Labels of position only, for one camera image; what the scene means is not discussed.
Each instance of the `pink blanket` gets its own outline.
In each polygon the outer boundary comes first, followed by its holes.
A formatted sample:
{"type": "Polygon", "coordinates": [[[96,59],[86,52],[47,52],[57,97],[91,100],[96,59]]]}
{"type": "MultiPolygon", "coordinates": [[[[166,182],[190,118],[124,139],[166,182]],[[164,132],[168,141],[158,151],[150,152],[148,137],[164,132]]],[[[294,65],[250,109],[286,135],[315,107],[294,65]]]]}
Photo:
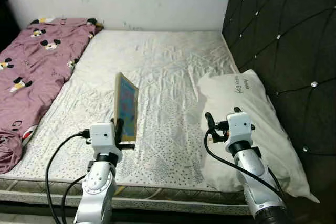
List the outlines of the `pink blanket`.
{"type": "Polygon", "coordinates": [[[1,52],[0,174],[19,162],[23,141],[69,80],[95,24],[84,18],[35,20],[1,52]]]}

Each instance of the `bed frame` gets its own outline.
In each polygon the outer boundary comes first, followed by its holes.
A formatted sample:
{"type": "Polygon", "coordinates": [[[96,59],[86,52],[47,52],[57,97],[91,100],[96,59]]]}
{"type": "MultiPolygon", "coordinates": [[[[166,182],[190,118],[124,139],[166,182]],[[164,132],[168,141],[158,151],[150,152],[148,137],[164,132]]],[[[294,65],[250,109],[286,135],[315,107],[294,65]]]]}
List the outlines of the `bed frame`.
{"type": "Polygon", "coordinates": [[[229,0],[223,35],[254,69],[320,208],[336,201],[336,0],[229,0]]]}

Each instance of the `cable connector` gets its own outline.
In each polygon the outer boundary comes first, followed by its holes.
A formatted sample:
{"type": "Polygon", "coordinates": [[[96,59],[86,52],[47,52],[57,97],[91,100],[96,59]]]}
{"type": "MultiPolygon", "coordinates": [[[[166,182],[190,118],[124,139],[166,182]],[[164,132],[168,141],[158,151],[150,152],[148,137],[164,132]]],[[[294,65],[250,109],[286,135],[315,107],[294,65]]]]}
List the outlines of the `cable connector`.
{"type": "Polygon", "coordinates": [[[85,139],[89,139],[90,138],[90,130],[85,129],[83,131],[80,131],[79,136],[84,137],[85,139]]]}

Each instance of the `pillow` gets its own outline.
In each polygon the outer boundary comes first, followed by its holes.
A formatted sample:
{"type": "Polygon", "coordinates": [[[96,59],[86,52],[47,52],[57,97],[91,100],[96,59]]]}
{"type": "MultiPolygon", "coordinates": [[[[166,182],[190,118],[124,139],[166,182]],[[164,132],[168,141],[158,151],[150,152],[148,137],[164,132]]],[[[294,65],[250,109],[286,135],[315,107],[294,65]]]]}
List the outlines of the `pillow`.
{"type": "MultiPolygon", "coordinates": [[[[262,160],[278,178],[283,190],[294,197],[304,196],[319,202],[310,192],[301,161],[253,70],[214,77],[206,74],[198,82],[198,102],[203,108],[201,128],[204,133],[208,129],[205,112],[210,112],[215,122],[226,120],[234,107],[248,113],[256,127],[252,131],[253,146],[259,147],[262,160]]],[[[205,181],[219,191],[243,190],[236,170],[212,158],[202,147],[201,171],[205,181]]],[[[217,156],[234,162],[231,153],[225,151],[224,142],[210,142],[209,148],[217,156]]]]}

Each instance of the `black cable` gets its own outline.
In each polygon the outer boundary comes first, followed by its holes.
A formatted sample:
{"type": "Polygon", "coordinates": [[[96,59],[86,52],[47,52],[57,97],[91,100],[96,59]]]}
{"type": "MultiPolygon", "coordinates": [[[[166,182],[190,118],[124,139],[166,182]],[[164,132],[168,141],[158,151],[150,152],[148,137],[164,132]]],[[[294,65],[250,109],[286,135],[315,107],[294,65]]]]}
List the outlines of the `black cable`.
{"type": "Polygon", "coordinates": [[[68,187],[67,190],[65,191],[65,193],[63,194],[63,198],[62,198],[62,203],[61,203],[61,212],[62,212],[62,222],[63,224],[67,224],[67,220],[65,218],[65,200],[67,197],[68,192],[70,191],[71,187],[74,186],[78,181],[82,180],[85,177],[85,175],[77,178],[76,180],[74,180],[68,187]]]}
{"type": "Polygon", "coordinates": [[[51,214],[54,218],[54,221],[56,222],[56,224],[61,224],[61,222],[59,221],[59,219],[57,218],[57,215],[55,213],[55,210],[54,210],[54,207],[52,205],[52,201],[51,201],[51,195],[50,195],[50,188],[49,188],[49,180],[48,180],[48,173],[49,173],[49,168],[50,168],[50,165],[52,163],[52,161],[54,160],[57,152],[59,151],[59,149],[61,149],[61,147],[67,142],[69,141],[70,139],[72,139],[73,137],[75,136],[81,136],[82,134],[81,133],[77,133],[77,134],[74,134],[70,137],[68,137],[67,139],[65,139],[58,147],[57,149],[55,150],[55,152],[53,153],[53,155],[51,156],[49,162],[48,162],[48,165],[47,165],[47,168],[46,168],[46,174],[45,174],[45,181],[46,181],[46,194],[47,194],[47,199],[48,199],[48,205],[50,207],[50,210],[51,210],[51,214]]]}
{"type": "Polygon", "coordinates": [[[284,191],[282,190],[282,187],[280,186],[280,183],[277,179],[277,177],[274,175],[274,173],[272,172],[272,170],[270,168],[268,168],[268,172],[270,173],[270,175],[272,176],[273,180],[275,181],[275,184],[277,185],[279,192],[281,193],[282,198],[285,198],[285,194],[284,191]]]}
{"type": "Polygon", "coordinates": [[[209,136],[209,133],[210,133],[211,130],[212,130],[212,129],[207,130],[207,132],[205,133],[205,136],[204,136],[204,145],[205,145],[205,149],[206,149],[206,151],[209,153],[209,155],[210,155],[211,157],[217,159],[218,161],[220,161],[220,162],[222,162],[222,163],[224,163],[224,164],[226,164],[226,165],[228,165],[228,166],[231,166],[231,167],[234,168],[234,169],[237,169],[238,171],[240,171],[240,172],[242,172],[242,173],[245,173],[246,175],[252,177],[252,178],[255,179],[256,181],[262,183],[264,186],[266,186],[267,188],[269,188],[270,190],[272,190],[276,195],[278,195],[278,196],[282,199],[282,201],[284,201],[283,197],[281,196],[281,193],[280,193],[277,189],[275,189],[274,187],[272,187],[272,186],[271,186],[269,183],[267,183],[266,181],[262,180],[261,178],[259,178],[258,176],[254,175],[253,173],[250,173],[249,171],[247,171],[247,170],[245,170],[245,169],[243,169],[243,168],[241,168],[241,167],[239,167],[239,166],[237,166],[237,165],[235,165],[235,164],[233,164],[233,163],[231,163],[231,162],[229,162],[229,161],[227,161],[227,160],[225,160],[225,159],[222,159],[222,158],[216,156],[215,154],[213,154],[213,153],[210,151],[210,149],[209,149],[209,147],[208,147],[208,143],[207,143],[207,139],[208,139],[208,136],[209,136]]]}

